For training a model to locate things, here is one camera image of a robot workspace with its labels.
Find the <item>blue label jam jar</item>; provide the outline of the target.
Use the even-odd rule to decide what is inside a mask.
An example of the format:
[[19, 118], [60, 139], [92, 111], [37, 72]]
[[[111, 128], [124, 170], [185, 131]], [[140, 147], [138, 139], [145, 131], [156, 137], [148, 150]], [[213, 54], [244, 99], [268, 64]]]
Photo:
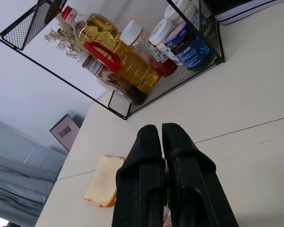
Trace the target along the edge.
[[208, 45], [200, 39], [186, 22], [173, 28], [167, 35], [164, 45], [189, 70], [200, 71], [211, 58]]

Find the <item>grey cloth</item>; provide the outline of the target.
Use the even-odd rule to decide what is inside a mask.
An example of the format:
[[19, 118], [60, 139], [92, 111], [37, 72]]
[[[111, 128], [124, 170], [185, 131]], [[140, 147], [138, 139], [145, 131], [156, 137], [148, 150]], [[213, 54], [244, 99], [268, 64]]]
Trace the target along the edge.
[[0, 218], [35, 227], [54, 181], [32, 178], [0, 164]]

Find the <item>dried beige flower sprig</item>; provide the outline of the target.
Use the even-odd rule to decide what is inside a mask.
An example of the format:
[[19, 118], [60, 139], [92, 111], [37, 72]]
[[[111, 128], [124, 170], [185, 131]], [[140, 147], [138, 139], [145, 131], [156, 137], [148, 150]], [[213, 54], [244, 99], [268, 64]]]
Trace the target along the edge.
[[57, 48], [66, 53], [66, 56], [77, 59], [82, 52], [82, 48], [78, 45], [74, 31], [69, 24], [62, 18], [62, 14], [58, 14], [55, 19], [58, 21], [59, 28], [51, 31], [44, 36], [47, 43], [56, 42]]

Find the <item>white bread slice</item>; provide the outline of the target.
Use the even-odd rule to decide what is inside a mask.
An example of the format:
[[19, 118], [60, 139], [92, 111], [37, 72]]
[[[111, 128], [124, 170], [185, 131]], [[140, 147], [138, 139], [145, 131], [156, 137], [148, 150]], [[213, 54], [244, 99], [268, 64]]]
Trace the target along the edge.
[[84, 200], [98, 207], [113, 207], [116, 198], [116, 173], [123, 163], [123, 157], [102, 156], [85, 192]]

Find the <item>black and white box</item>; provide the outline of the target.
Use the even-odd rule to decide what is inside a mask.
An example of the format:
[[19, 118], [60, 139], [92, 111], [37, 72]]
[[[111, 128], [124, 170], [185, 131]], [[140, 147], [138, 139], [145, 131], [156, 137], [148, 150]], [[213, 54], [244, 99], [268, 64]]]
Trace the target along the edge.
[[221, 25], [228, 25], [284, 0], [203, 0]]

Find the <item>grey perforated metal panel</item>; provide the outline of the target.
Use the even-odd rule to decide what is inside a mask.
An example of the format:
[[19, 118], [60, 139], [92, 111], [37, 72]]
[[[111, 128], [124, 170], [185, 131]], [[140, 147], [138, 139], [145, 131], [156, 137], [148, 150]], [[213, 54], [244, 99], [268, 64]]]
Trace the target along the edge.
[[0, 164], [24, 176], [55, 181], [67, 155], [0, 122]]

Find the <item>clear jar with red sauce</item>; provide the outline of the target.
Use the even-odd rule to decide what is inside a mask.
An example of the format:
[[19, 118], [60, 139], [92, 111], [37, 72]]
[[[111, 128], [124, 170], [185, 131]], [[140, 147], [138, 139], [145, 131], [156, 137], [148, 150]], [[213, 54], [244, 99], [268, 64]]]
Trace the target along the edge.
[[161, 77], [173, 73], [177, 65], [149, 41], [149, 34], [136, 21], [131, 20], [124, 28], [120, 39], [135, 54], [153, 67]]

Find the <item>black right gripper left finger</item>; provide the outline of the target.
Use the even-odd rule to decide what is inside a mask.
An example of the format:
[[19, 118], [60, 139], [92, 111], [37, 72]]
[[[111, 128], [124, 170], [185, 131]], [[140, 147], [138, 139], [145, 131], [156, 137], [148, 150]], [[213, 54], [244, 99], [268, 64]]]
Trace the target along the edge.
[[143, 126], [116, 173], [112, 227], [163, 227], [167, 203], [165, 161], [158, 130]]

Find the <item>dark glass spice jar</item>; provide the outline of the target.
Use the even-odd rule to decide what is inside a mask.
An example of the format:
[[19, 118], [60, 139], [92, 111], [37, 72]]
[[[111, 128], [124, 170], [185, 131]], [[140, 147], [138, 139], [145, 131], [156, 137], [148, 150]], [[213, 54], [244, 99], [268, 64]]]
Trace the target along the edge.
[[141, 104], [146, 99], [146, 94], [130, 84], [126, 79], [112, 71], [109, 67], [99, 62], [87, 52], [82, 51], [77, 58], [83, 68], [93, 74], [98, 83], [108, 90], [116, 90], [130, 102]]

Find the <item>white lid green label jar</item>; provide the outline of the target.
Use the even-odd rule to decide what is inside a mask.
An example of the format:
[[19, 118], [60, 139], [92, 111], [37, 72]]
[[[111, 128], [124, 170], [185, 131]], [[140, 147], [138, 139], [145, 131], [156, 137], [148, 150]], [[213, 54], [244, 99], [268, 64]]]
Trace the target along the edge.
[[170, 48], [164, 44], [168, 34], [174, 27], [175, 26], [168, 19], [165, 18], [161, 20], [151, 32], [149, 41], [152, 45], [156, 46], [157, 49], [159, 49], [164, 55], [171, 59], [176, 65], [180, 66], [180, 61], [171, 52]]

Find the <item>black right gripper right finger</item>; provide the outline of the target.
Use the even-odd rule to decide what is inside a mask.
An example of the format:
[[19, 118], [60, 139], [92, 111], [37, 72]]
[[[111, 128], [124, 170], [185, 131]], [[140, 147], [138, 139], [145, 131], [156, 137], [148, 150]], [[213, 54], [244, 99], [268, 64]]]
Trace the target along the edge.
[[239, 227], [215, 163], [176, 123], [162, 125], [172, 227]]

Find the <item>black framed pink picture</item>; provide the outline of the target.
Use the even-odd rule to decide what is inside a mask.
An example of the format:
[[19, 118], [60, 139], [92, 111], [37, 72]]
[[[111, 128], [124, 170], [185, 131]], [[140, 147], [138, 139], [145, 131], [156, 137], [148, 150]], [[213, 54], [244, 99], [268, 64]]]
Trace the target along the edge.
[[49, 130], [49, 132], [68, 152], [70, 152], [79, 130], [80, 127], [68, 114], [66, 114]]

